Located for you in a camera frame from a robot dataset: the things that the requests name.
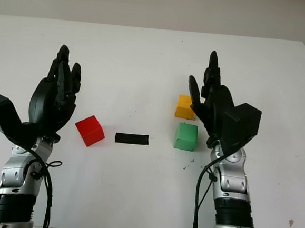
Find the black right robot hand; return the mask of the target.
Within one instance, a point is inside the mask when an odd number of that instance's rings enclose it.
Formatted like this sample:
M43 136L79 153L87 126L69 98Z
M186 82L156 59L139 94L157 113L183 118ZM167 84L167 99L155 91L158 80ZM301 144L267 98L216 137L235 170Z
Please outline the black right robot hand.
M221 84L221 69L218 63L218 55L213 51L204 71L203 86L199 88L192 75L188 81L192 101L190 107L207 131L208 148L213 148L220 141L224 111L234 107L229 89Z

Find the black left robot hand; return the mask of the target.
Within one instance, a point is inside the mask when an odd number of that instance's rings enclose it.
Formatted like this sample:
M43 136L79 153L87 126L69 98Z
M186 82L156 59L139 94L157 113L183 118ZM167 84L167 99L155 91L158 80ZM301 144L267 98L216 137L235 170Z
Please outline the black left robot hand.
M35 89L29 103L29 122L35 123L38 136L59 142L57 132L68 123L76 108L76 94L81 87L81 66L69 66L69 48L62 45L48 75Z

